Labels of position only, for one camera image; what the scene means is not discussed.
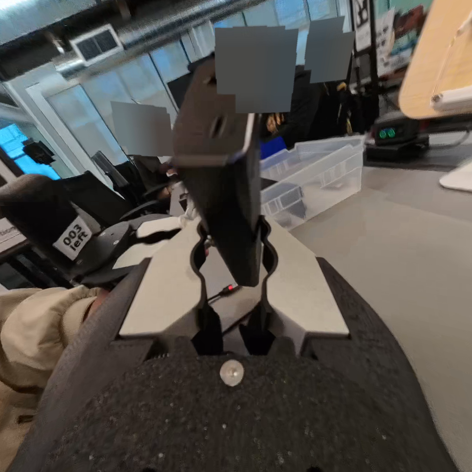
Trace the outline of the wall poster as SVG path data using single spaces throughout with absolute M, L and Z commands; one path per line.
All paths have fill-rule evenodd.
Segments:
M 431 6 L 431 0 L 374 1 L 379 77 L 409 65 Z

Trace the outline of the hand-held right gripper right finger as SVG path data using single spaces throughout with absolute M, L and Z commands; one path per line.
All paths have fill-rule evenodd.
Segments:
M 315 254 L 273 218 L 261 217 L 266 327 L 306 345 L 309 339 L 347 339 L 349 328 Z

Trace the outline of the blue box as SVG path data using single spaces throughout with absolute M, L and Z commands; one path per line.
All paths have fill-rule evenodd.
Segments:
M 262 161 L 282 150 L 286 150 L 286 143 L 280 136 L 260 141 L 260 158 Z

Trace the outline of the clear plastic bin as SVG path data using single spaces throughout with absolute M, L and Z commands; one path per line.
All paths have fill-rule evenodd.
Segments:
M 359 192 L 364 140 L 303 142 L 262 160 L 262 214 L 292 230 Z

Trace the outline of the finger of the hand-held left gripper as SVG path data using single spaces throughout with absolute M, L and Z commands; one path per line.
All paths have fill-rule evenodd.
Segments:
M 151 258 L 164 246 L 164 240 L 153 244 L 138 243 L 127 249 L 112 266 L 112 269 L 121 269 L 138 265 L 142 260 Z
M 156 244 L 172 239 L 181 229 L 178 217 L 160 218 L 141 223 L 135 231 L 135 238 L 140 244 Z

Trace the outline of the white air vent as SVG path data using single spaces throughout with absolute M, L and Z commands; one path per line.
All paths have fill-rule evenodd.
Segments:
M 89 67 L 125 50 L 114 27 L 105 24 L 70 40 L 72 49 L 85 67 Z

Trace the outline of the black device with green lights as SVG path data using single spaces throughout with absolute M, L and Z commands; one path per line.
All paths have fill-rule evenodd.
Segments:
M 428 122 L 409 118 L 400 111 L 377 118 L 371 140 L 365 143 L 368 162 L 407 162 L 429 150 Z

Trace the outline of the black power bank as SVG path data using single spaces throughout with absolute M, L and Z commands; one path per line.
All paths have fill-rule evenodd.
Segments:
M 259 116 L 237 113 L 235 102 L 217 92 L 214 54 L 192 64 L 172 130 L 172 163 L 236 283 L 256 286 L 262 250 Z

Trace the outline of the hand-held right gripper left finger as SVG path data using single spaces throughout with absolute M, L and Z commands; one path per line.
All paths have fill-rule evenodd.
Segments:
M 196 218 L 158 249 L 119 330 L 122 338 L 193 338 L 198 308 L 205 301 L 204 280 L 191 256 L 204 235 Z

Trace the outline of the wooden board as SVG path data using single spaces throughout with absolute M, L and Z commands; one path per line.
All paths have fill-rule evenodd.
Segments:
M 436 94 L 471 86 L 471 9 L 470 0 L 433 1 L 398 97 L 407 117 L 471 115 L 471 111 L 441 113 L 430 105 Z

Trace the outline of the black office chair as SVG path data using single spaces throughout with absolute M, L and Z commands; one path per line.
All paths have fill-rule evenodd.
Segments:
M 137 167 L 130 160 L 114 166 L 101 151 L 91 161 L 110 184 L 91 171 L 61 181 L 70 201 L 92 217 L 100 227 L 129 221 L 149 214 L 169 215 L 168 181 L 145 189 Z

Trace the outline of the person's left forearm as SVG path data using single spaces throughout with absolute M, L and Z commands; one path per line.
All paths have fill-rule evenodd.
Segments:
M 65 348 L 109 291 L 20 288 L 0 296 L 0 470 L 6 471 L 33 423 Z

